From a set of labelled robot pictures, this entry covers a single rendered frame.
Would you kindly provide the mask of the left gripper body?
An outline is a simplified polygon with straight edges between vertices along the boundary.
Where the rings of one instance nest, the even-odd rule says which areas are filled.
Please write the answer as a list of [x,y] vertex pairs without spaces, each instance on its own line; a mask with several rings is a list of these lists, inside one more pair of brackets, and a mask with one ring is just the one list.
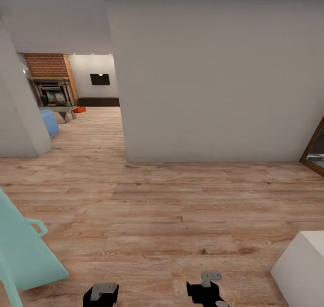
[[83,298],[83,307],[112,307],[112,293],[102,293],[98,301],[92,301],[90,298],[91,294],[87,294],[85,298]]

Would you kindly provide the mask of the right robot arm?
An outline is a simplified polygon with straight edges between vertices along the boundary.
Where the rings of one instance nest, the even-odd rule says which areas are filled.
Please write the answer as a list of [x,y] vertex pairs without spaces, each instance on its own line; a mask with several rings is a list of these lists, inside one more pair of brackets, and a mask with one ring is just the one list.
[[219,271],[202,272],[201,284],[190,285],[187,281],[188,295],[192,297],[194,304],[203,304],[204,307],[230,307],[220,296],[218,285],[212,280],[221,280]]

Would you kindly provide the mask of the storage box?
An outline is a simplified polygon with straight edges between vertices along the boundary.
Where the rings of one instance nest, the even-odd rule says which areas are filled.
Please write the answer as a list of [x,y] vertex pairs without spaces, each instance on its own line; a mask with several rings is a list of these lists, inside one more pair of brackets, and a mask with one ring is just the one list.
[[82,113],[86,111],[85,106],[79,106],[77,109],[73,110],[74,113]]

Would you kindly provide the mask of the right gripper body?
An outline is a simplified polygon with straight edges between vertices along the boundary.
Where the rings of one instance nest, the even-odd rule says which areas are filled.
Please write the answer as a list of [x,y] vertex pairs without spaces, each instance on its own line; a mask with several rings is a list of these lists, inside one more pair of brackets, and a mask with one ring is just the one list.
[[219,296],[218,285],[211,283],[211,287],[205,288],[201,284],[191,285],[192,289],[192,300],[194,304],[203,304],[205,307],[205,299],[209,294],[215,294]]

